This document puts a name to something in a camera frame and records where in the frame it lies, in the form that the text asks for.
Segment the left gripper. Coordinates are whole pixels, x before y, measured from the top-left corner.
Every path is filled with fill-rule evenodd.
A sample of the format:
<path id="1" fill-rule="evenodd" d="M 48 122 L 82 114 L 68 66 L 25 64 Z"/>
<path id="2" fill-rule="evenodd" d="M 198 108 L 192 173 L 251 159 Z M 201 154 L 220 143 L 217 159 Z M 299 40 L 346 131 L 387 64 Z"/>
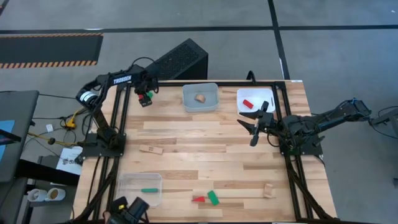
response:
<path id="1" fill-rule="evenodd" d="M 153 91 L 154 93 L 159 92 L 159 79 L 156 73 L 149 73 L 147 70 L 141 71 L 134 74 L 133 78 L 134 92 L 138 95 Z M 150 98 L 143 98 L 141 100 L 141 106 L 146 107 L 152 104 Z"/>

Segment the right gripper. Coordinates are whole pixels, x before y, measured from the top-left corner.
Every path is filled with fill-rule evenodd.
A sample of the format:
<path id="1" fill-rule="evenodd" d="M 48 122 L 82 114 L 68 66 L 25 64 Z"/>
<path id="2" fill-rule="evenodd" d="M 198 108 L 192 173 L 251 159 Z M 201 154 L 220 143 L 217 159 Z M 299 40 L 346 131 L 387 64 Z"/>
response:
<path id="1" fill-rule="evenodd" d="M 264 101 L 261 108 L 254 112 L 240 112 L 241 116 L 250 119 L 256 119 L 257 124 L 250 124 L 242 120 L 238 120 L 238 123 L 243 126 L 249 134 L 252 134 L 252 140 L 250 142 L 250 146 L 256 146 L 259 140 L 259 133 L 267 133 L 267 128 L 273 128 L 275 126 L 274 115 L 272 113 L 268 113 L 269 103 Z"/>

